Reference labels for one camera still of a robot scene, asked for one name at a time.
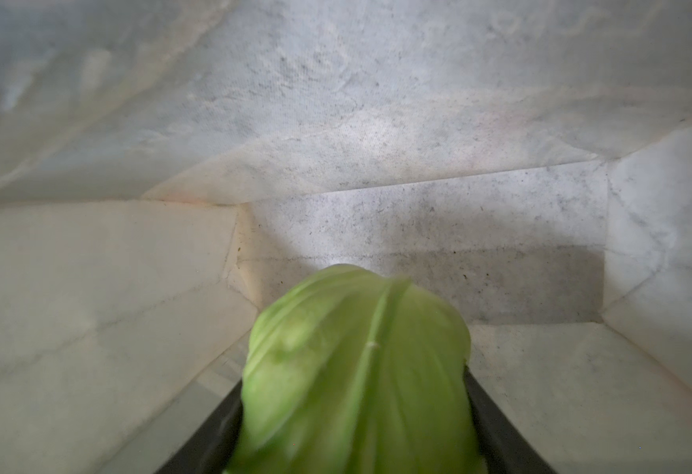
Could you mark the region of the green cabbage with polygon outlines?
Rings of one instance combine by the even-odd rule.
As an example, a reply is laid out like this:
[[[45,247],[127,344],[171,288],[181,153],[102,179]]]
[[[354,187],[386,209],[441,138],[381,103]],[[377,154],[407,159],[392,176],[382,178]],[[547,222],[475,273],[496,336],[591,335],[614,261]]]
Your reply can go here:
[[[352,265],[260,313],[231,473],[483,473],[464,387],[470,333],[408,278]]]

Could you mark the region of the cream canvas grocery bag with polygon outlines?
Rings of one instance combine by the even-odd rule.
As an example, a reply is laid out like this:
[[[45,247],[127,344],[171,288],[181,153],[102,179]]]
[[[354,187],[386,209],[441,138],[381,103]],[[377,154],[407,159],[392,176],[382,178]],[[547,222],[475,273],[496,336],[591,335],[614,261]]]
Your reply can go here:
[[[154,473],[313,272],[559,473],[692,473],[692,1],[0,1],[0,473]]]

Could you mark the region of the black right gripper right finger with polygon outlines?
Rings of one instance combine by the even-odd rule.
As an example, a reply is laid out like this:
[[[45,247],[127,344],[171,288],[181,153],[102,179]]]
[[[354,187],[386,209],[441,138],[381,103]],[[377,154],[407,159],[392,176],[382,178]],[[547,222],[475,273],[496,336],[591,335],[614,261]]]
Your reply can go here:
[[[557,473],[508,420],[468,367],[464,370],[464,386],[472,409],[472,422],[478,435],[480,452],[486,460],[489,473]]]

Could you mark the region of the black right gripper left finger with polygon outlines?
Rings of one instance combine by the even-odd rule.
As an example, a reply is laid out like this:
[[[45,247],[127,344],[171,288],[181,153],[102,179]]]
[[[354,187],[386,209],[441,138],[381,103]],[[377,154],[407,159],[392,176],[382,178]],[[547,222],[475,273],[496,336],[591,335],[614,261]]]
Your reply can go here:
[[[209,418],[174,454],[157,474],[223,473],[237,446],[243,403],[239,381]]]

